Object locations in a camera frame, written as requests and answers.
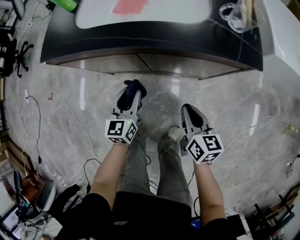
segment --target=forearm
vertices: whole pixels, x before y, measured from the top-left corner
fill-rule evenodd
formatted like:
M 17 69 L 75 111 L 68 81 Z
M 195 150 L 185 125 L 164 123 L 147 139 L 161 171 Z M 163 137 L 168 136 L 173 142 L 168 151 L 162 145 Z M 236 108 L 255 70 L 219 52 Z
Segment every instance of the forearm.
M 194 164 L 203 224 L 216 218 L 226 218 L 221 189 L 208 164 Z
M 128 145 L 114 144 L 98 168 L 90 193 L 103 196 L 113 208 Z

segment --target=gray pants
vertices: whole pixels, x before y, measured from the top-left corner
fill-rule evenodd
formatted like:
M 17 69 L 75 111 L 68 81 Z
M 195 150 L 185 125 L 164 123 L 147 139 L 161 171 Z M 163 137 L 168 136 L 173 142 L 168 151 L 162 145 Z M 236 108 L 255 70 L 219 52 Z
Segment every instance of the gray pants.
M 170 137 L 162 138 L 158 144 L 160 180 L 156 196 L 191 206 L 191 195 L 178 149 L 178 143 Z M 139 132 L 128 148 L 119 190 L 155 196 L 149 186 L 145 138 Z

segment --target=marble floor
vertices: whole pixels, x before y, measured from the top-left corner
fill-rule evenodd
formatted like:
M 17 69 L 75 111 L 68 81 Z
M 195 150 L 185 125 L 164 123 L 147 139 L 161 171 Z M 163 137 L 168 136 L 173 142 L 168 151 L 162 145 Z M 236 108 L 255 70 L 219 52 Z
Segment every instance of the marble floor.
M 299 161 L 295 161 L 292 176 L 287 179 L 285 175 L 285 163 L 299 153 L 299 137 L 286 130 L 288 124 L 299 127 L 299 101 L 265 82 L 263 73 L 251 71 L 199 81 L 167 75 L 106 75 L 43 65 L 39 57 L 50 18 L 34 18 L 28 27 L 36 7 L 35 16 L 48 14 L 35 0 L 29 0 L 28 4 L 25 19 L 16 25 L 16 37 L 19 46 L 27 40 L 35 47 L 27 56 L 29 72 L 23 72 L 22 78 L 16 72 L 6 78 L 5 114 L 11 138 L 21 148 L 25 147 L 37 166 L 39 116 L 36 103 L 32 99 L 29 103 L 24 101 L 25 90 L 40 103 L 38 147 L 42 164 L 38 170 L 44 177 L 55 180 L 59 191 L 78 179 L 87 184 L 83 164 L 94 157 L 87 133 L 98 159 L 102 160 L 108 153 L 111 143 L 104 138 L 105 120 L 113 98 L 125 86 L 126 79 L 140 80 L 148 91 L 140 111 L 144 120 L 141 130 L 147 137 L 147 154 L 152 159 L 149 177 L 156 184 L 159 181 L 158 140 L 170 126 L 180 125 L 180 108 L 184 103 L 196 106 L 208 117 L 224 146 L 239 131 L 262 120 L 257 127 L 238 134 L 211 165 L 227 208 L 238 204 L 246 214 L 251 213 L 255 203 L 260 206 L 275 203 L 278 194 L 283 195 L 299 181 Z M 74 115 L 61 97 L 50 94 L 52 91 L 65 98 Z M 87 164 L 90 181 L 97 167 L 96 161 Z M 190 181 L 191 158 L 183 157 L 182 167 Z M 190 192 L 193 198 L 198 196 L 195 179 L 190 184 Z

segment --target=glass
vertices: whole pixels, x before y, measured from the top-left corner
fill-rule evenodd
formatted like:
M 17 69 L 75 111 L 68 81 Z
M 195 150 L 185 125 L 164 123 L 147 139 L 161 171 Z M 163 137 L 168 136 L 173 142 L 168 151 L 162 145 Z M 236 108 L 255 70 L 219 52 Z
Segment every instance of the glass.
M 232 10 L 225 15 L 224 12 L 228 9 Z M 254 0 L 238 0 L 236 4 L 226 3 L 220 8 L 219 13 L 221 18 L 226 20 L 230 28 L 237 33 L 246 32 L 265 22 L 261 10 L 254 6 Z

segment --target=black shirt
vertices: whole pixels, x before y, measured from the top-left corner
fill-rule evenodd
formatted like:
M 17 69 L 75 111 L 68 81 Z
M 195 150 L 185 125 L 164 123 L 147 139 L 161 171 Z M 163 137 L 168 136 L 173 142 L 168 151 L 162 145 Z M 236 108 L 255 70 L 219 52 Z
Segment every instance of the black shirt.
M 234 239 L 227 219 L 215 219 L 201 230 L 191 225 L 191 208 L 154 196 L 118 192 L 113 210 L 98 194 L 88 194 L 82 203 L 71 209 L 63 221 L 56 240 L 93 237 L 147 238 L 151 235 L 168 237 L 196 236 L 200 239 Z

